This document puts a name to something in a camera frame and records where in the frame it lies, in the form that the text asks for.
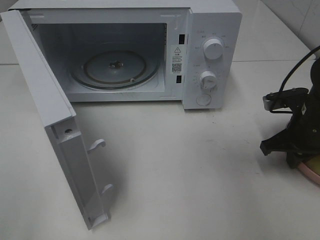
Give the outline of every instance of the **sticker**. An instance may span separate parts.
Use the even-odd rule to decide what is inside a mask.
[[[184,60],[186,56],[185,45],[171,45],[171,73],[181,75],[184,68]]]

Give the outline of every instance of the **open door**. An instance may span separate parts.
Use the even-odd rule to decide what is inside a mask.
[[[22,73],[41,117],[64,175],[88,229],[108,219],[109,206],[103,197],[113,189],[112,184],[99,190],[88,154],[103,139],[86,149],[77,126],[76,113],[37,45],[30,29],[31,21],[17,10],[1,14]]]

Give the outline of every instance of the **black cable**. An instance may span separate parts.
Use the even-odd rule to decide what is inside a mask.
[[[277,104],[277,101],[280,99],[280,95],[283,92],[285,85],[287,83],[287,81],[289,80],[289,78],[294,74],[294,72],[315,52],[320,50],[320,46],[317,46],[316,48],[314,48],[313,50],[311,50],[307,55],[304,56],[304,58],[302,58],[293,68],[292,70],[288,73],[288,75],[285,77],[285,79],[283,80],[281,87],[278,91],[278,94],[275,97],[275,100],[273,102],[273,104],[270,107],[270,113],[273,114],[292,114],[292,111],[274,111],[274,107]]]

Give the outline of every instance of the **white tile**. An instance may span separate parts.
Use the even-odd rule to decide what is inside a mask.
[[[288,88],[310,87],[307,61]],[[78,103],[94,171],[110,173],[111,221],[87,231],[18,66],[0,66],[0,239],[313,240],[319,187],[263,156],[260,141],[288,115],[265,111],[296,61],[232,63],[225,106],[184,111],[179,102]]]
[[[18,64],[15,51],[12,48],[2,21],[0,21],[0,65],[1,64]]]
[[[313,0],[299,37],[310,48],[320,45],[320,0]]]
[[[296,35],[312,0],[262,0]]]
[[[1,0],[0,1],[0,13],[5,12],[10,8],[17,0]]]
[[[310,51],[263,2],[235,3],[243,18],[234,61],[300,60]]]

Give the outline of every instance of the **timer knob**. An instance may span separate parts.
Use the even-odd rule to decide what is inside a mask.
[[[217,77],[212,71],[204,71],[200,75],[199,82],[202,89],[210,90],[217,85]]]
[[[214,60],[224,53],[224,43],[218,38],[211,38],[203,45],[203,52],[206,58]]]

